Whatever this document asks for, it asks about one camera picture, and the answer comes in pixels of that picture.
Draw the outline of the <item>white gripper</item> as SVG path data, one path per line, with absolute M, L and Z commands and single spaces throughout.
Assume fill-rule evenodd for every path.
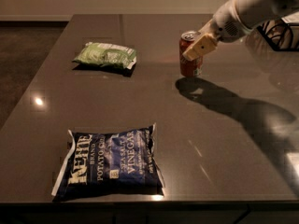
M 202 35 L 187 47 L 183 56 L 186 60 L 193 61 L 215 50 L 218 41 L 234 42 L 251 31 L 240 19 L 236 0 L 230 0 L 199 30 Z

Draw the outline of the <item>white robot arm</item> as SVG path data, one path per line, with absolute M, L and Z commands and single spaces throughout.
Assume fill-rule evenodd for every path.
M 229 0 L 199 30 L 199 37 L 187 47 L 183 56 L 193 61 L 215 50 L 219 42 L 235 42 L 263 22 L 283 18 L 298 10 L 299 0 Z

